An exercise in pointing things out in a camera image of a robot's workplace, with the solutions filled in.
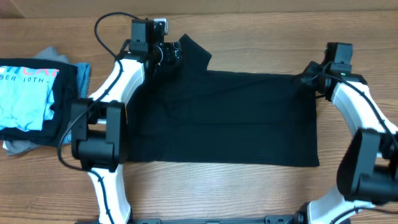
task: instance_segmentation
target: black fabric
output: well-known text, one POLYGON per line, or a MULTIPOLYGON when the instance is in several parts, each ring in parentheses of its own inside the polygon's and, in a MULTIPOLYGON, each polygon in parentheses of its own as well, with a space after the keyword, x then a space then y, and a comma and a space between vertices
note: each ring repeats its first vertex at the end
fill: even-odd
POLYGON ((291 75, 207 71, 187 35, 183 61, 145 80, 127 105, 136 162, 319 166, 315 91, 291 75))
POLYGON ((54 111, 54 117, 52 120, 43 122, 43 130, 23 132, 17 128, 5 128, 0 131, 2 140, 29 140, 44 146, 58 146, 70 121, 71 103, 78 98, 77 67, 62 62, 32 58, 0 58, 0 66, 34 69, 56 68, 59 70, 52 87, 55 103, 50 108, 54 111))

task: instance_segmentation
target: black t-shirt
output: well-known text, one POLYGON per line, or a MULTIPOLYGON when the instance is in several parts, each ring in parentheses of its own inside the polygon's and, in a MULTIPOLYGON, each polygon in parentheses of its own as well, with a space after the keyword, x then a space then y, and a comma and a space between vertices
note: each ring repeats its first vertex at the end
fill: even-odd
POLYGON ((72 101, 78 98, 77 67, 62 62, 32 58, 0 58, 0 66, 3 65, 34 69, 56 68, 59 73, 52 87, 54 104, 50 109, 54 111, 53 119, 44 121, 41 131, 23 132, 17 128, 5 128, 0 131, 0 139, 7 141, 29 140, 44 146, 58 146, 70 121, 72 101))
POLYGON ((208 71, 187 35, 179 67, 161 67, 127 105, 130 161, 319 166, 315 91, 291 75, 208 71))

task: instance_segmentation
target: wooden floor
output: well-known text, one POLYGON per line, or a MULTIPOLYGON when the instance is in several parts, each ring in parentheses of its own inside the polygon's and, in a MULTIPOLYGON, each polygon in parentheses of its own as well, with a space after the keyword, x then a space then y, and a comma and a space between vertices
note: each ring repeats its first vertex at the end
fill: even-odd
MULTIPOLYGON (((167 16, 177 40, 187 33, 213 54, 209 69, 303 71, 321 62, 327 42, 354 44, 353 70, 363 74, 384 114, 398 124, 398 11, 298 12, 167 16)), ((92 64, 90 93, 113 69, 95 40, 96 18, 3 19, 0 57, 31 57, 49 45, 72 62, 92 64)), ((129 38, 130 19, 109 18, 100 36, 113 50, 129 38)), ((351 136, 337 109, 318 106, 318 168, 244 164, 129 163, 124 180, 135 218, 242 218, 294 213, 333 186, 351 136)), ((78 164, 63 148, 67 161, 78 164)), ((64 168, 54 148, 7 157, 0 150, 0 223, 73 223, 98 215, 90 179, 64 168)), ((386 208, 398 210, 398 204, 386 208)), ((354 223, 397 223, 398 216, 364 212, 354 223)))

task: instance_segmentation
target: wood plank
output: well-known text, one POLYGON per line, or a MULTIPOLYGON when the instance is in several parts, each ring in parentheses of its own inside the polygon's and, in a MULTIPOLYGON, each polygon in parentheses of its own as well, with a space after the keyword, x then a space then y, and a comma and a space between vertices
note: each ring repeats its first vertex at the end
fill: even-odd
POLYGON ((23 18, 23 15, 12 0, 0 1, 0 18, 23 18))
POLYGON ((396 0, 14 0, 27 18, 247 12, 391 11, 396 0))
MULTIPOLYGON (((320 62, 329 41, 354 44, 354 72, 362 73, 384 114, 398 123, 398 12, 306 12, 167 16, 177 40, 187 33, 213 54, 212 70, 301 72, 320 62)), ((54 45, 72 62, 90 62, 95 91, 113 69, 113 59, 95 40, 96 18, 7 19, 0 23, 0 57, 31 57, 54 45)), ((118 50, 129 38, 130 20, 112 17, 101 38, 118 50)), ((128 163, 128 199, 136 218, 236 218, 293 213, 335 183, 351 137, 340 113, 318 102, 318 168, 245 164, 128 163)), ((64 147, 67 161, 78 164, 64 147)), ((24 156, 0 151, 0 223, 73 223, 98 215, 86 174, 62 167, 53 148, 24 156)), ((398 210, 390 203, 386 208, 398 210)), ((397 223, 398 217, 364 212, 353 223, 397 223)))

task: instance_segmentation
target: robotic arm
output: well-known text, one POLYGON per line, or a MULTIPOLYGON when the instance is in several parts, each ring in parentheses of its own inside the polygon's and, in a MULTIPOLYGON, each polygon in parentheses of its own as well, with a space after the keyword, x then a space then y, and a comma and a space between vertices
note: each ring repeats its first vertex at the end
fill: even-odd
MULTIPOLYGON (((234 223, 234 224, 329 224, 341 223, 356 208, 398 201, 397 150, 391 138, 398 138, 397 126, 389 122, 371 98, 369 88, 361 75, 351 74, 351 44, 329 43, 321 64, 311 62, 294 82, 310 85, 325 94, 341 112, 348 124, 353 141, 339 167, 337 185, 321 199, 306 203, 295 215, 267 215, 265 219, 248 220, 195 220, 162 221, 159 219, 134 220, 127 202, 123 181, 123 163, 128 156, 128 136, 125 105, 145 78, 154 74, 157 66, 178 63, 181 49, 178 42, 164 43, 168 25, 165 19, 133 20, 128 51, 118 55, 123 73, 115 86, 97 107, 78 120, 72 128, 72 154, 81 161, 84 170, 94 170, 103 178, 104 187, 90 175, 99 204, 98 223, 161 224, 163 223, 234 223), (363 95, 352 88, 354 86, 363 95), (380 123, 377 111, 387 129, 380 123), (94 131, 88 124, 106 123, 106 131, 94 131), (375 165, 377 153, 391 161, 389 167, 375 165), (109 210, 105 208, 104 197, 109 210)), ((104 85, 90 97, 97 99, 117 77, 115 68, 104 85)), ((72 105, 72 120, 77 118, 93 100, 79 100, 72 105)))

